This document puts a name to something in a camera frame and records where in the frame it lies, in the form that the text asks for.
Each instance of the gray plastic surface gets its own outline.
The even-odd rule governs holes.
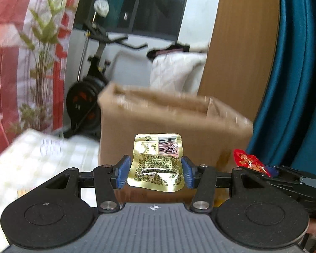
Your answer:
[[[216,229],[209,216],[183,204],[134,204],[99,216],[90,231],[56,249],[10,246],[4,253],[302,253],[298,246],[258,251],[235,244]]]

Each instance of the window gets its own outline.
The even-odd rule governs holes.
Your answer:
[[[80,0],[74,27],[92,19],[95,0]],[[96,22],[109,32],[131,33],[176,41],[186,0],[107,0],[109,14]]]

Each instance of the cardboard box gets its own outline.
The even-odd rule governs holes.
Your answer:
[[[253,133],[250,120],[213,97],[109,83],[99,95],[98,103],[102,110],[100,165],[116,164],[123,155],[133,157],[137,134],[178,133],[184,155],[194,164],[230,172],[236,166],[233,150],[245,149]],[[142,202],[169,202],[169,198],[185,201],[194,194],[185,188],[179,193],[165,193],[128,185],[124,191],[123,196],[118,192],[123,201],[132,198]]]

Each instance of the gold snack packet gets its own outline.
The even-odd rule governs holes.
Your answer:
[[[183,145],[179,134],[139,134],[133,147],[128,184],[163,192],[183,188]]]

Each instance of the exercise bike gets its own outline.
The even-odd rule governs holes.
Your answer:
[[[86,41],[78,68],[77,82],[73,84],[68,91],[66,99],[66,108],[71,120],[70,129],[64,132],[64,138],[70,138],[76,134],[85,135],[87,137],[100,140],[101,137],[101,109],[97,103],[98,94],[108,84],[105,77],[105,71],[109,61],[104,62],[104,67],[100,68],[100,60],[104,48],[107,44],[118,44],[130,48],[132,50],[140,50],[147,47],[147,43],[140,46],[132,46],[124,43],[128,39],[128,35],[124,35],[115,39],[110,39],[106,30],[94,23],[96,12],[92,21],[85,21],[83,29],[86,31]],[[81,80],[81,72],[84,59],[87,53],[89,40],[97,40],[99,42],[98,49],[93,56],[88,57],[90,67],[88,74]]]

